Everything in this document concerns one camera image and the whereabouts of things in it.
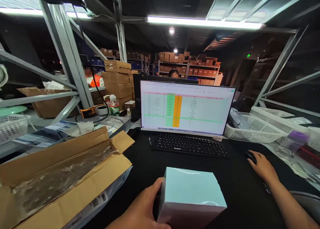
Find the black desk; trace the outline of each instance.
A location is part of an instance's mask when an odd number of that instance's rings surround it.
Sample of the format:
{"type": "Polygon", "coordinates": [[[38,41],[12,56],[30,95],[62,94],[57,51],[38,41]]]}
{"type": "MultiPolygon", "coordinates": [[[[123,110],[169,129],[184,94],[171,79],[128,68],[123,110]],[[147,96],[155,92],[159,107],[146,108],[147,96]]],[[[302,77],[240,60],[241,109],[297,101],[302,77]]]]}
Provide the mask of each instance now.
{"type": "Polygon", "coordinates": [[[264,183],[243,155],[247,149],[263,153],[288,190],[320,196],[318,190],[295,175],[263,145],[233,140],[223,140],[223,144],[230,160],[152,151],[148,136],[141,132],[135,144],[124,152],[133,164],[127,181],[105,208],[83,228],[104,229],[128,208],[143,189],[153,184],[158,177],[164,176],[167,166],[214,173],[228,208],[207,228],[286,228],[272,195],[267,192],[264,183]]]}

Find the plastic bottle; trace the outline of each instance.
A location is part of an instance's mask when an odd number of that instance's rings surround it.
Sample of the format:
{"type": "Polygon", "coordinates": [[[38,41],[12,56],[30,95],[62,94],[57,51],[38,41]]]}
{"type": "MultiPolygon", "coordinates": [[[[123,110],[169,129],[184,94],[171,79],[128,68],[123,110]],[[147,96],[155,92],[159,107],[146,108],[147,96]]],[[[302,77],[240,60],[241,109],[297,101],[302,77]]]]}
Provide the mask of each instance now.
{"type": "Polygon", "coordinates": [[[293,157],[301,146],[308,142],[309,136],[301,132],[292,131],[278,146],[277,152],[283,156],[293,157]]]}
{"type": "Polygon", "coordinates": [[[127,117],[131,119],[131,110],[130,110],[130,108],[127,109],[127,117]]]}
{"type": "Polygon", "coordinates": [[[108,103],[108,105],[110,106],[111,115],[120,116],[119,102],[117,101],[115,95],[110,95],[110,102],[108,103]]]}

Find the ceiling light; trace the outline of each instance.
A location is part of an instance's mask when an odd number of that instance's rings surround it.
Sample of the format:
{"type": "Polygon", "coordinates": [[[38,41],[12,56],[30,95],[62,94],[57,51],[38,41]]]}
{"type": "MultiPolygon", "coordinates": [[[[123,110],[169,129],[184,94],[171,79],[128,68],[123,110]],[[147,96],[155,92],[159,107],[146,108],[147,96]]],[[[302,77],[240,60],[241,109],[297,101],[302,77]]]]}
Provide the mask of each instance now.
{"type": "Polygon", "coordinates": [[[167,18],[148,16],[149,23],[170,24],[170,25],[190,25],[200,27],[216,27],[216,28],[233,28],[233,29],[249,29],[257,30],[263,25],[262,23],[249,22],[232,22],[232,21],[217,21],[203,19],[182,19],[182,18],[167,18]]]}
{"type": "MultiPolygon", "coordinates": [[[[13,14],[13,15],[34,15],[43,16],[42,10],[32,10],[32,9],[16,9],[16,8],[0,8],[0,13],[13,14]]],[[[71,18],[76,18],[75,12],[67,12],[67,15],[71,18]]],[[[86,13],[77,12],[79,19],[91,19],[86,13]]]]}

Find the tape roll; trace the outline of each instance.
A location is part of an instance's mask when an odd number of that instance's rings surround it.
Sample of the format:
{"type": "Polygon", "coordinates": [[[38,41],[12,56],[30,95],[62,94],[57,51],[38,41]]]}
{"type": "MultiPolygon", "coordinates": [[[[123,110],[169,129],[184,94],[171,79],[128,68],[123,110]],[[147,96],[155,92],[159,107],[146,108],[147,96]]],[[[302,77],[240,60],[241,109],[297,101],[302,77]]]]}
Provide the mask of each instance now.
{"type": "Polygon", "coordinates": [[[95,110],[97,115],[106,115],[108,113],[108,109],[105,105],[99,106],[95,110]]]}

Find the spreadsheet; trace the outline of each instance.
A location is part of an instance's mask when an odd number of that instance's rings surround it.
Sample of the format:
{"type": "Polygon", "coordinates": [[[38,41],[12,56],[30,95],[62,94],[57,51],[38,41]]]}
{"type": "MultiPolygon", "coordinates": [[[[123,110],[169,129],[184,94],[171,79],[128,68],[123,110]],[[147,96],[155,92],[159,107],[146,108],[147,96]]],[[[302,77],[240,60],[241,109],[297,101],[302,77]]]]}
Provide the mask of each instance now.
{"type": "Polygon", "coordinates": [[[141,129],[223,135],[234,88],[141,82],[141,129]]]}

